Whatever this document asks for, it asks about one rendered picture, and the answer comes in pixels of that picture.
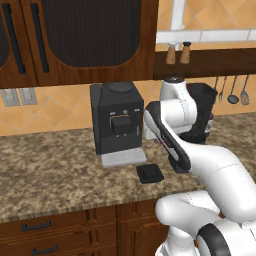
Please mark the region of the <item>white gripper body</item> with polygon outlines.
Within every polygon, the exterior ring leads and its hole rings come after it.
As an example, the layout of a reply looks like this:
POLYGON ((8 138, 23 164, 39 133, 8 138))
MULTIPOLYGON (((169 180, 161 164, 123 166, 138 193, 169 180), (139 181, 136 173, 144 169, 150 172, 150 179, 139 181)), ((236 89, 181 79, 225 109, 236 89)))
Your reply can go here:
POLYGON ((143 123, 143 136, 145 140, 156 140, 157 136, 143 123))

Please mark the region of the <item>black square blender lid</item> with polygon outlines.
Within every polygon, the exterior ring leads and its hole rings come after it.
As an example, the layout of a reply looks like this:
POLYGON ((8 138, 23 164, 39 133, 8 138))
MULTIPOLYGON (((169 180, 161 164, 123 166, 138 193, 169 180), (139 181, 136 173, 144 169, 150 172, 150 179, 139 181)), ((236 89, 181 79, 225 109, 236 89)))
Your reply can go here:
POLYGON ((161 182, 164 176, 157 164, 146 164, 136 167, 137 175, 142 184, 161 182))

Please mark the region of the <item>black coffee machine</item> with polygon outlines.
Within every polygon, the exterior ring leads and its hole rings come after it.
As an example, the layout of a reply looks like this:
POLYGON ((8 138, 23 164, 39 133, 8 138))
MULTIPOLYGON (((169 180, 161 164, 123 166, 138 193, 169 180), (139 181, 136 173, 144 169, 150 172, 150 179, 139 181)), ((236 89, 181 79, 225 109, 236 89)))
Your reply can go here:
POLYGON ((96 154, 104 167, 147 161, 142 149, 144 100, 133 82, 92 84, 96 154))

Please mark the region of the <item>hanging metal fork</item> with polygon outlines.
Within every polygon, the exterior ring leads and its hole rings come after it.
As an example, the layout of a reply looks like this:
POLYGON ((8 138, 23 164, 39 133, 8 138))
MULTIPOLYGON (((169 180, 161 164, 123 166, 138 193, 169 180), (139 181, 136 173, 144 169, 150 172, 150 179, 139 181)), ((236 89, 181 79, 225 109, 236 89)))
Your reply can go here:
POLYGON ((219 81, 219 76, 216 76, 215 84, 214 84, 214 90, 216 91, 216 95, 215 95, 214 103, 213 103, 213 104, 215 104, 215 103, 216 103, 216 98, 217 98, 217 95, 218 95, 218 91, 217 91, 218 81, 219 81))

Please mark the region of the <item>wooden shaker with white cap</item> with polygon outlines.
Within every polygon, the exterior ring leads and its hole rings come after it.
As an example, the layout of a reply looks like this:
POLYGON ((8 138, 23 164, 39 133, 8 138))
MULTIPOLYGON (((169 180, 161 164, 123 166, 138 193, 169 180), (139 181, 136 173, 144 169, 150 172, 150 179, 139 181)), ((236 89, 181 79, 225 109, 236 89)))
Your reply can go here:
POLYGON ((172 64, 176 63, 176 50, 175 50, 175 45, 174 44, 169 44, 168 45, 166 63, 169 64, 169 65, 172 65, 172 64))

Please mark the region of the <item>wooden shaker with black cap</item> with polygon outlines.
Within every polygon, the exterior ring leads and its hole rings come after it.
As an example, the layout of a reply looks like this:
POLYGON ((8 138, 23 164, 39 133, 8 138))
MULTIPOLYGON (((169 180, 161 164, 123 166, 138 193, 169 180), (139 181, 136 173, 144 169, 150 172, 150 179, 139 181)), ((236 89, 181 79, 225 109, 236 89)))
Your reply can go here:
POLYGON ((190 42, 183 43, 183 50, 180 57, 181 64, 188 64, 190 62, 190 42))

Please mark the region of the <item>hanging black ladle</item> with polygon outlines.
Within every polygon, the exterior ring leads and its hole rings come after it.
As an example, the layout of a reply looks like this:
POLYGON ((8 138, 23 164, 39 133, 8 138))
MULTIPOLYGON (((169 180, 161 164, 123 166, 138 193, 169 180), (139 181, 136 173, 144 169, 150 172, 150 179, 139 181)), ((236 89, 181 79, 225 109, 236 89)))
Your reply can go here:
POLYGON ((239 98, 236 95, 233 94, 234 87, 235 87, 235 84, 236 84, 236 80, 237 80, 237 76, 234 77, 231 92, 228 96, 228 102, 231 103, 231 104, 237 104, 239 102, 239 98))

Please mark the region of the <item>wooden base cabinet door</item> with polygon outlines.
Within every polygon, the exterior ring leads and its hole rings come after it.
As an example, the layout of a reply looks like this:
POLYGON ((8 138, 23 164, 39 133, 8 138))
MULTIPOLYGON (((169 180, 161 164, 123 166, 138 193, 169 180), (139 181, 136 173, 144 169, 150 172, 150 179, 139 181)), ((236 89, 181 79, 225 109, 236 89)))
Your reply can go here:
POLYGON ((156 199, 118 206, 118 256, 154 256, 168 227, 155 214, 156 199))

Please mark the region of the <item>hanging slotted metal spatula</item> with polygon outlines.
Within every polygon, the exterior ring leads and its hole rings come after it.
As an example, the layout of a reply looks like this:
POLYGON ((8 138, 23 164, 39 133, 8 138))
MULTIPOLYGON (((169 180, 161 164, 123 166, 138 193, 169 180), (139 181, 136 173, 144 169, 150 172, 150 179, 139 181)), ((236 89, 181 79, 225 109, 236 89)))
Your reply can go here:
POLYGON ((243 89, 240 93, 240 100, 241 100, 242 105, 248 105, 249 104, 249 96, 248 96, 248 93, 246 92, 246 85, 247 85, 248 79, 249 79, 249 75, 246 76, 243 89))

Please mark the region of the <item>wooden drawer front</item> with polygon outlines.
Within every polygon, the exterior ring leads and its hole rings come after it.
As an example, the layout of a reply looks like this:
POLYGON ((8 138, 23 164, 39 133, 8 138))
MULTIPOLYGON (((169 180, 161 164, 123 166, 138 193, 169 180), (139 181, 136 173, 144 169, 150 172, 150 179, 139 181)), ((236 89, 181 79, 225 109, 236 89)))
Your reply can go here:
POLYGON ((0 256, 32 256, 32 248, 37 250, 58 245, 58 251, 37 256, 64 256, 66 253, 84 251, 116 244, 116 231, 111 225, 94 230, 80 229, 56 236, 24 239, 0 243, 0 256))
POLYGON ((116 207, 108 206, 83 211, 56 214, 33 219, 19 220, 9 223, 0 223, 0 239, 21 237, 29 234, 40 234, 48 231, 77 227, 93 226, 114 222, 116 220, 116 207), (51 226, 40 230, 22 232, 22 224, 34 226, 51 220, 51 226))

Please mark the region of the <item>wide wooden cupboard door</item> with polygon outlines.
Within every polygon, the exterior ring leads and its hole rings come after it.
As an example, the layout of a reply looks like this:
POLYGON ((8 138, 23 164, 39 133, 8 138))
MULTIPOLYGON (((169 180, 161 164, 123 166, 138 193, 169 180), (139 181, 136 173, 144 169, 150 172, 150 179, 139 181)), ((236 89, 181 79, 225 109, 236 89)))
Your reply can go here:
POLYGON ((20 0, 40 86, 153 78, 159 0, 20 0), (31 3, 38 4, 49 72, 31 3))

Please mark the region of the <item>narrow wooden cupboard door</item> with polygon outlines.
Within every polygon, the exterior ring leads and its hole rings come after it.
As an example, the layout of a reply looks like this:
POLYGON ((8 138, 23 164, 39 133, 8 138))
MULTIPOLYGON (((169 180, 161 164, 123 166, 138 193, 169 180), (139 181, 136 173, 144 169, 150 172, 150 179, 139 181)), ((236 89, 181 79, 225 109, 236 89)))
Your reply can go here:
POLYGON ((20 0, 0 0, 0 89, 35 87, 37 79, 20 0), (3 3, 9 3, 25 73, 18 72, 3 3))

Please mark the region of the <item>dark wooden wall shelf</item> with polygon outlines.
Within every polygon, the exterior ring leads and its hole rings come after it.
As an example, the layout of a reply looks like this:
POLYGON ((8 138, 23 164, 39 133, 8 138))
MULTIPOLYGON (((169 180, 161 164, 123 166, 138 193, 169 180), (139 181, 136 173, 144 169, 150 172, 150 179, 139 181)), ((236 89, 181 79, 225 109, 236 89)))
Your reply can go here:
POLYGON ((176 52, 176 63, 166 63, 166 52, 156 52, 154 80, 170 76, 200 78, 256 74, 256 48, 192 50, 190 63, 181 64, 181 51, 176 52))

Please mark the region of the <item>white window frame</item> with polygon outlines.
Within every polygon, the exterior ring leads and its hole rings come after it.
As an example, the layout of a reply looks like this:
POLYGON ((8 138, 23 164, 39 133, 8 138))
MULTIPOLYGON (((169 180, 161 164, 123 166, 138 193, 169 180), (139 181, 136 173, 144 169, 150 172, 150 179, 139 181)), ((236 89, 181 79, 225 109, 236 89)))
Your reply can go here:
POLYGON ((184 30, 182 28, 186 0, 173 0, 170 30, 156 33, 157 44, 180 44, 256 41, 256 29, 184 30))

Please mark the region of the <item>grey wall outlet plate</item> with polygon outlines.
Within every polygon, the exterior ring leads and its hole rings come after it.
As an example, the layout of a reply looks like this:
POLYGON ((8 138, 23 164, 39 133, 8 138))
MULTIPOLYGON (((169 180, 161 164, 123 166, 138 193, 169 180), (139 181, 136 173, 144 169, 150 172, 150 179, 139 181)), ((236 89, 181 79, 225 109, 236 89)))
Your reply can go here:
POLYGON ((2 89, 2 99, 5 107, 19 106, 19 98, 15 89, 2 89))
POLYGON ((37 98, 33 88, 20 88, 19 94, 24 106, 37 104, 37 98))

